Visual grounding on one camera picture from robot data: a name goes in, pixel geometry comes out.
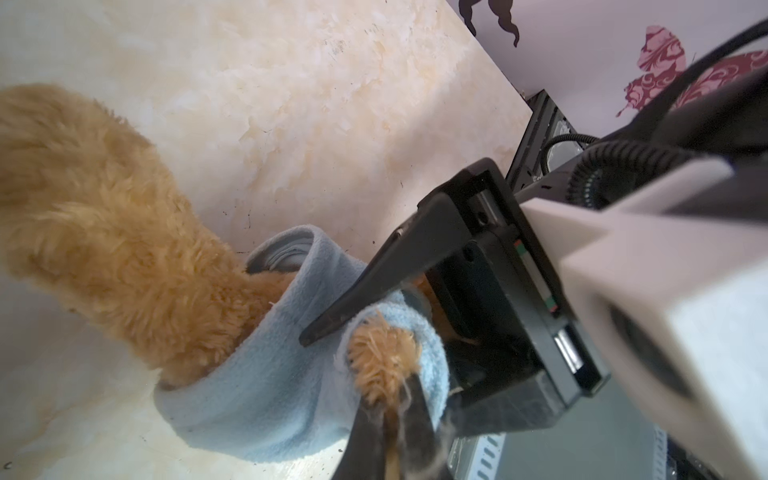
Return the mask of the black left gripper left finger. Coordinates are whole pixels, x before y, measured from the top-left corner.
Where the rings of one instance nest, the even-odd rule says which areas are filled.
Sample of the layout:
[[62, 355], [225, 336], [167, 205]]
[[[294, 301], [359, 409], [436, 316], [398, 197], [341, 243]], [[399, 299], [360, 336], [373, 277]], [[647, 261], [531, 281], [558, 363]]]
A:
[[384, 480], [386, 472], [384, 408], [361, 401], [344, 454], [332, 480]]

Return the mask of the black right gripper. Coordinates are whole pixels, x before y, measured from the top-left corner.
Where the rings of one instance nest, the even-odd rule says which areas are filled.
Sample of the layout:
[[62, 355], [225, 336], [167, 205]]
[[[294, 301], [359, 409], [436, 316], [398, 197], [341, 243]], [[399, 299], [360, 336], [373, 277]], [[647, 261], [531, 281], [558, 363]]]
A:
[[436, 187], [355, 283], [300, 334], [308, 347], [428, 270], [456, 338], [447, 356], [461, 435], [545, 429], [609, 372], [496, 163]]

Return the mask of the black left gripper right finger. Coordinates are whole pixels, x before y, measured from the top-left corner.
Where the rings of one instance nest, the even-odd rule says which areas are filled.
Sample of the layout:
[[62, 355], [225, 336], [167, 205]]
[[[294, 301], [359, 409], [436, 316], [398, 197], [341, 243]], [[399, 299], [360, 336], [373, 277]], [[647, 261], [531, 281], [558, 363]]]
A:
[[401, 387], [398, 420], [399, 478], [452, 479], [447, 463], [450, 441], [433, 426], [417, 374], [409, 376]]

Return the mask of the light blue bear hoodie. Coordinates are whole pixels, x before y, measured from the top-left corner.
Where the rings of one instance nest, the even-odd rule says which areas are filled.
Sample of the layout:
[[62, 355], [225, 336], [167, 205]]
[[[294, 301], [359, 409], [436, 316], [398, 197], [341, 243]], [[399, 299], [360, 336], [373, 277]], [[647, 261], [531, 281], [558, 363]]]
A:
[[432, 309], [414, 287], [365, 308], [343, 329], [308, 348], [300, 333], [347, 291], [366, 265], [320, 228], [286, 230], [254, 250], [250, 273], [296, 278], [258, 328], [222, 365], [196, 383], [156, 387], [160, 415], [189, 446], [262, 463], [313, 455], [347, 437], [360, 393], [346, 358], [354, 329], [382, 314], [414, 334], [424, 395], [437, 424], [446, 408], [449, 369]]

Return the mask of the brown teddy bear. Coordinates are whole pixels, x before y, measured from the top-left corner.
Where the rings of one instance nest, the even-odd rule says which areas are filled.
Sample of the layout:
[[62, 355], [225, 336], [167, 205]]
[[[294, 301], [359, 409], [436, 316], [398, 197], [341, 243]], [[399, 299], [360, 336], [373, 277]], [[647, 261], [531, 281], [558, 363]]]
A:
[[[296, 278], [250, 273], [206, 228], [154, 145], [96, 100], [51, 84], [1, 92], [1, 264], [160, 373], [190, 386], [232, 356]], [[360, 400], [398, 423], [419, 376], [412, 332], [382, 314], [346, 354]]]

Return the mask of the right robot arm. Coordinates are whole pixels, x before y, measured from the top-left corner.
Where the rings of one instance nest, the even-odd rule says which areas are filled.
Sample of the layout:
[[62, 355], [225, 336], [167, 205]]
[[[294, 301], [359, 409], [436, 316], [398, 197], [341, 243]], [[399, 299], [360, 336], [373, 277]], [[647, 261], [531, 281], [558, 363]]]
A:
[[[693, 63], [626, 127], [586, 142], [549, 169], [545, 151], [502, 174], [491, 159], [432, 190], [387, 239], [361, 277], [300, 334], [304, 346], [340, 330], [418, 275], [445, 340], [452, 401], [464, 436], [546, 428], [609, 372], [569, 305], [554, 259], [522, 209], [533, 199], [601, 210], [697, 154], [728, 165], [767, 163], [767, 71], [717, 90], [725, 58], [767, 34], [760, 22]], [[532, 168], [531, 185], [522, 182]]]

